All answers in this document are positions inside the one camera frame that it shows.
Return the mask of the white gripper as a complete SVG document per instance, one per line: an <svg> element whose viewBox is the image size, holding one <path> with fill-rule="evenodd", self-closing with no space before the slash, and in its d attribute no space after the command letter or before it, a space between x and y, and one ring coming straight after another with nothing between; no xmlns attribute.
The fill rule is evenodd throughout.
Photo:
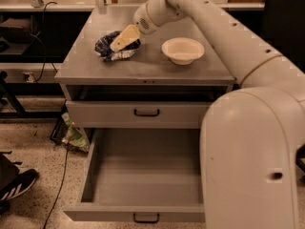
<svg viewBox="0 0 305 229"><path fill-rule="evenodd" d="M128 25L112 41L110 48L113 52L119 52L140 38L140 33L152 34L158 30L149 17L147 5L142 4L134 13L133 23Z"/></svg>

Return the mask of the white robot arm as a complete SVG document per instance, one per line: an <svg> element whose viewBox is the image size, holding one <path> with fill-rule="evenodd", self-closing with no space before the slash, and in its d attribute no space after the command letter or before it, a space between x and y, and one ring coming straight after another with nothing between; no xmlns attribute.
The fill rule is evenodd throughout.
<svg viewBox="0 0 305 229"><path fill-rule="evenodd" d="M144 33L189 16L239 88L206 112L200 163L206 229L299 229L296 152L305 144L304 74L211 0L149 0Z"/></svg>

